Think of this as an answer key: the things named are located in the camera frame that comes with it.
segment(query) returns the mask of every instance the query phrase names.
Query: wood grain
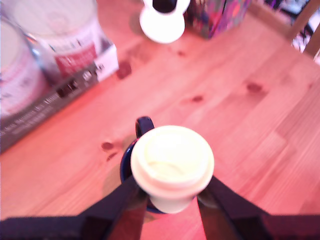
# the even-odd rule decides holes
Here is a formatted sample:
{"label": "wood grain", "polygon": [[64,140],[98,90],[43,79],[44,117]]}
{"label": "wood grain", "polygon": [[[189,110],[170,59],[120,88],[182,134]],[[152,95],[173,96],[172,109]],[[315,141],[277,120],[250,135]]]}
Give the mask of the wood grain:
{"label": "wood grain", "polygon": [[[74,215],[110,193],[142,115],[203,135],[214,174],[264,210],[320,214],[320,67],[310,57],[250,14],[211,40],[186,30],[162,45],[139,29],[140,1],[98,6],[123,68],[0,156],[1,219]],[[149,219],[142,239],[204,239],[194,204]]]}
{"label": "wood grain", "polygon": [[286,35],[290,31],[290,25],[285,23],[282,16],[265,5],[263,1],[253,0],[248,11],[281,35]]}

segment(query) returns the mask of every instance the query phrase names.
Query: colorful box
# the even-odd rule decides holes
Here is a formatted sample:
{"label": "colorful box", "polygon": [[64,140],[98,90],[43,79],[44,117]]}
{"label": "colorful box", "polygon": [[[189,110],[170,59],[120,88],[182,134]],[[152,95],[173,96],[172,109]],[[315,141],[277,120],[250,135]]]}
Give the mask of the colorful box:
{"label": "colorful box", "polygon": [[250,3],[251,0],[191,0],[184,18],[187,25],[210,39],[237,26]]}

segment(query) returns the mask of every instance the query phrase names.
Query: white paint can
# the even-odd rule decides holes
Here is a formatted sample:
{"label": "white paint can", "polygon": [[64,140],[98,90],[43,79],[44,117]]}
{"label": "white paint can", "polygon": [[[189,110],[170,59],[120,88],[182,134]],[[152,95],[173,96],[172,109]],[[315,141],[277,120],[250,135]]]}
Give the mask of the white paint can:
{"label": "white paint can", "polygon": [[49,89],[20,31],[1,21],[1,117],[18,113]]}
{"label": "white paint can", "polygon": [[11,14],[33,44],[49,53],[55,63],[48,69],[50,60],[44,60],[49,73],[58,69],[63,78],[70,76],[102,51],[95,0],[19,0]]}

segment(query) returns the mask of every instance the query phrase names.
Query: red label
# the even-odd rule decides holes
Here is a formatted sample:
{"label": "red label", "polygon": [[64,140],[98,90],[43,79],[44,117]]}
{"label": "red label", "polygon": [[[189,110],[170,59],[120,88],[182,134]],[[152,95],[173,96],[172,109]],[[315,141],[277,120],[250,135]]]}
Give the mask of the red label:
{"label": "red label", "polygon": [[96,57],[95,45],[92,43],[90,46],[81,49],[77,53],[57,55],[55,56],[55,61],[60,69],[61,75],[67,77],[87,67]]}

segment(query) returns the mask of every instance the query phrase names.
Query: dark blue mug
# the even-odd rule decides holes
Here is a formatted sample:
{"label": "dark blue mug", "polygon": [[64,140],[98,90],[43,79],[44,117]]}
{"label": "dark blue mug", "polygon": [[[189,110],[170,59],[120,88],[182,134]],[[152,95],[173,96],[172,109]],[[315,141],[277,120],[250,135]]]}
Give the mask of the dark blue mug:
{"label": "dark blue mug", "polygon": [[[145,134],[146,132],[150,131],[151,129],[154,129],[155,126],[148,116],[142,116],[138,118],[135,122],[135,134],[136,134],[136,140],[134,140],[128,148],[124,151],[124,154],[121,159],[120,163],[120,179],[123,183],[127,178],[132,176],[131,171],[131,153],[134,149],[134,146],[136,142],[139,140],[139,138]],[[164,212],[158,210],[149,200],[146,210],[155,213],[155,214],[164,214]]]}

